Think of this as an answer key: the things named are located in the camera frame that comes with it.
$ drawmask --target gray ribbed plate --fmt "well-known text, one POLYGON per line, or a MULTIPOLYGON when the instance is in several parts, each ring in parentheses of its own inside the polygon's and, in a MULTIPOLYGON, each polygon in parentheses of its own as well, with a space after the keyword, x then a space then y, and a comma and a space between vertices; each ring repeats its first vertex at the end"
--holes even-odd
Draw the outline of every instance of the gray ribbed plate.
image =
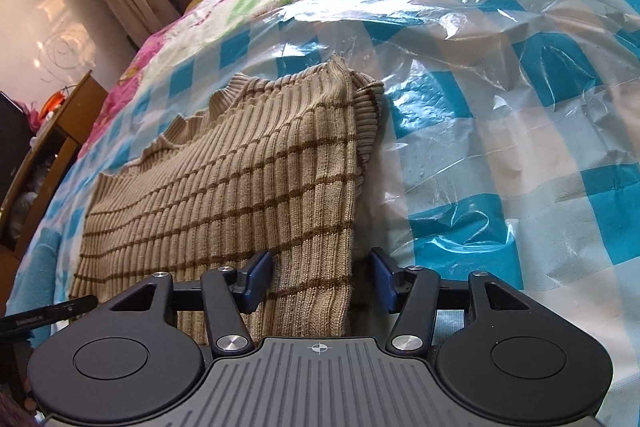
MULTIPOLYGON (((51 420, 46 424, 62 425, 51 420)), ((137 425, 498 426, 453 402, 424 363, 389 356, 373 339, 266 339, 252 355, 219 360, 185 402, 137 425)), ((574 424, 595 425, 593 419, 574 424)))

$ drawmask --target beige ribbed sweater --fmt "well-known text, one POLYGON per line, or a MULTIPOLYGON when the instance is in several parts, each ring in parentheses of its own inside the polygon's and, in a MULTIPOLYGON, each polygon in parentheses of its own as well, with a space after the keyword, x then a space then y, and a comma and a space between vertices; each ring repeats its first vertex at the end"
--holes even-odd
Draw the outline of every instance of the beige ribbed sweater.
MULTIPOLYGON (((71 294, 105 302, 156 271, 196 280, 268 249, 273 283, 244 318, 252 337, 344 334, 354 200, 382 93, 337 57, 275 81, 237 74, 208 109, 100 175, 71 294)), ((202 318, 178 320, 200 343, 202 318)))

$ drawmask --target plastic sheet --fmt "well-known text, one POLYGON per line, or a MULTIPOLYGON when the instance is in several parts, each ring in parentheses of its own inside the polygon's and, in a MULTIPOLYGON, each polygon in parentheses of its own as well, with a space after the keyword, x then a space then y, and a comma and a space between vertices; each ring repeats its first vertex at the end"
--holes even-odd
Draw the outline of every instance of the plastic sheet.
MULTIPOLYGON (((337 53, 385 82, 355 256, 466 279, 484 269, 598 338, 601 409, 638 423, 640 0, 303 0, 236 28, 148 86, 69 172, 43 226, 68 291, 98 172, 115 172, 237 71, 277 78, 337 53)), ((21 270, 28 270, 27 260, 21 270)), ((14 291, 13 304, 20 289, 14 291)), ((456 328, 443 316, 438 333, 456 328)))

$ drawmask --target blue towel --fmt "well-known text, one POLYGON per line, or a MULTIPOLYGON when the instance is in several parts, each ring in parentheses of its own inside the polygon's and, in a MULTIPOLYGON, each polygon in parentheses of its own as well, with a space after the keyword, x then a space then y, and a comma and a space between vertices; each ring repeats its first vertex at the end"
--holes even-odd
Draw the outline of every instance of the blue towel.
MULTIPOLYGON (((58 232, 42 229, 40 238, 29 256, 28 264, 23 266, 15 277, 14 289, 7 303, 6 314, 14 315, 53 304, 56 288, 55 277, 58 263, 58 248, 62 236, 58 232)), ((51 326, 33 331, 31 346, 38 347, 51 334, 51 326)))

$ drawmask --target wooden cabinet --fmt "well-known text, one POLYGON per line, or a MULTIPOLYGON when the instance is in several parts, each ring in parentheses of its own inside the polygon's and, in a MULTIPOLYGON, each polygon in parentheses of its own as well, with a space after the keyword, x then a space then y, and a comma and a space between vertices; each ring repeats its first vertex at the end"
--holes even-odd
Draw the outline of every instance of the wooden cabinet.
POLYGON ((11 292, 20 260, 27 252, 60 182, 89 137, 106 97, 104 88, 87 73, 47 123, 14 177, 0 208, 0 316, 4 315, 4 303, 11 292), (27 214, 22 233, 14 241, 8 234, 11 210, 17 198, 26 190, 33 171, 51 157, 54 157, 53 163, 27 214))

